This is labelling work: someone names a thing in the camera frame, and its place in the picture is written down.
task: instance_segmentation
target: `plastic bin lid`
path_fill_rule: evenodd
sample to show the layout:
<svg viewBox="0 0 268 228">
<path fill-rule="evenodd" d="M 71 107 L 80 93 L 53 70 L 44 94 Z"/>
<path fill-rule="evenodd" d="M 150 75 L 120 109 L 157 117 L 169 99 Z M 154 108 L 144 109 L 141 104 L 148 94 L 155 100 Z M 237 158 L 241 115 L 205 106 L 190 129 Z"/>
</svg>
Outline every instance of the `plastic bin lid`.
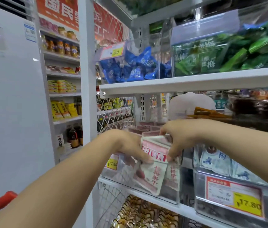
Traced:
<svg viewBox="0 0 268 228">
<path fill-rule="evenodd" d="M 215 110 L 215 102 L 204 94 L 188 92 L 178 95 L 170 100 L 168 120 L 185 119 L 187 115 L 194 114 L 195 107 Z"/>
</svg>

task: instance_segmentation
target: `blue and white sticker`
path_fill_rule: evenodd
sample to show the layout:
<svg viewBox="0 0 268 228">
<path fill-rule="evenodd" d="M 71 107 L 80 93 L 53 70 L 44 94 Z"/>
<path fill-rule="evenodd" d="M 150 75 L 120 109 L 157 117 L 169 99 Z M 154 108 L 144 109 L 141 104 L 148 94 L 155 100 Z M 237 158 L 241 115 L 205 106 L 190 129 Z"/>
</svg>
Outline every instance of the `blue and white sticker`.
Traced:
<svg viewBox="0 0 268 228">
<path fill-rule="evenodd" d="M 26 40 L 31 42 L 37 42 L 36 31 L 33 26 L 24 24 Z"/>
</svg>

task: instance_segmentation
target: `forearm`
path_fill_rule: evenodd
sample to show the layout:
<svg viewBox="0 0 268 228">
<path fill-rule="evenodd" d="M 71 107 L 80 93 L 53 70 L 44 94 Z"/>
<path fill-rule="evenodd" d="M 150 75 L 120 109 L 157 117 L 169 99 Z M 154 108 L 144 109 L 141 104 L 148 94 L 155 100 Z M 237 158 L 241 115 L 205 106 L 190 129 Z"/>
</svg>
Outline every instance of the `forearm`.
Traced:
<svg viewBox="0 0 268 228">
<path fill-rule="evenodd" d="M 268 182 L 268 133 L 208 120 L 202 140 Z"/>
<path fill-rule="evenodd" d="M 0 227 L 72 227 L 110 155 L 118 148 L 108 131 L 29 185 L 0 212 Z"/>
</svg>

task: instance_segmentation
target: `person's right hand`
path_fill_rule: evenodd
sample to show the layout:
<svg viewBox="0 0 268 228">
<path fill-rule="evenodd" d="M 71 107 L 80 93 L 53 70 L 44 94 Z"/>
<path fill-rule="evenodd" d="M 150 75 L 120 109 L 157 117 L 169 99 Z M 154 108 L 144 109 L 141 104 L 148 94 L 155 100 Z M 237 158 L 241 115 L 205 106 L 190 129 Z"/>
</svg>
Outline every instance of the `person's right hand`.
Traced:
<svg viewBox="0 0 268 228">
<path fill-rule="evenodd" d="M 167 160 L 172 161 L 182 153 L 183 149 L 191 148 L 201 139 L 201 131 L 212 120 L 208 119 L 179 119 L 169 121 L 162 126 L 161 135 L 170 134 L 173 139 Z"/>
</svg>

